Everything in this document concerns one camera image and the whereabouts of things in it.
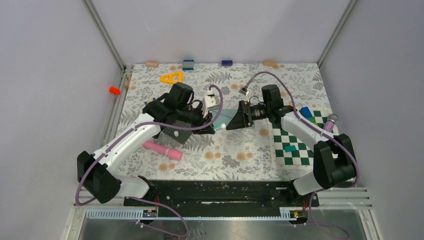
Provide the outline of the green white glue stick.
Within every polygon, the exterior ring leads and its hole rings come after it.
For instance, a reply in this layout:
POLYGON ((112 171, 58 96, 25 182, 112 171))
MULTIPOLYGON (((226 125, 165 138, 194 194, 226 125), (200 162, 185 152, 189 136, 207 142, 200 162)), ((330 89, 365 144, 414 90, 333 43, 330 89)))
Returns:
POLYGON ((220 130, 224 130, 225 128, 226 128, 226 124, 225 123, 222 123, 220 125, 215 126, 214 127, 214 130, 215 131, 220 131, 220 130))

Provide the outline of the light blue envelope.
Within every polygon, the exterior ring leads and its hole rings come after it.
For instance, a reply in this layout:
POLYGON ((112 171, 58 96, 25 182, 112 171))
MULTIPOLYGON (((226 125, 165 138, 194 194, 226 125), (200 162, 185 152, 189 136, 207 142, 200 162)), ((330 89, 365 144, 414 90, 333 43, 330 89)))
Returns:
POLYGON ((236 115, 237 109, 223 108, 218 119, 213 123, 215 127, 221 124, 228 125, 233 117, 236 115))

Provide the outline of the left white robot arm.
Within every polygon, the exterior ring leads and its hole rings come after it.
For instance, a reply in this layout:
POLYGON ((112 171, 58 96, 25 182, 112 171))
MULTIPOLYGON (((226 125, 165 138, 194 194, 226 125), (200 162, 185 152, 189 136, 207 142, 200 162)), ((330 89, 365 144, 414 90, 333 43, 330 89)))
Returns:
POLYGON ((118 136, 109 143, 88 153, 77 156, 78 187, 75 203, 87 205, 93 201, 105 204, 115 197, 136 198, 148 206, 155 200, 155 192, 142 177, 119 175, 122 163, 151 138, 158 136, 164 129, 199 132, 208 130, 214 134, 211 110, 220 114, 224 96, 221 89, 211 84, 207 94, 197 108, 194 90, 189 85, 177 82, 169 92, 149 102, 146 109, 118 136))

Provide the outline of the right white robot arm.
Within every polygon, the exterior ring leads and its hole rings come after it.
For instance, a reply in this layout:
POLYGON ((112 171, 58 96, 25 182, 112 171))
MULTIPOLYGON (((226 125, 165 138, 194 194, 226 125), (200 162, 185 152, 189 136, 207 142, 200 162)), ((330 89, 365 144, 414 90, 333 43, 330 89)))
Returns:
POLYGON ((308 194, 357 177, 353 146, 347 135, 328 132, 299 115, 293 106, 284 105, 277 85, 265 85, 261 91, 262 103, 252 105, 245 100, 239 101, 226 130, 249 128, 255 121, 267 119, 313 152, 312 172, 292 180, 287 188, 286 198, 291 205, 299 206, 308 194))

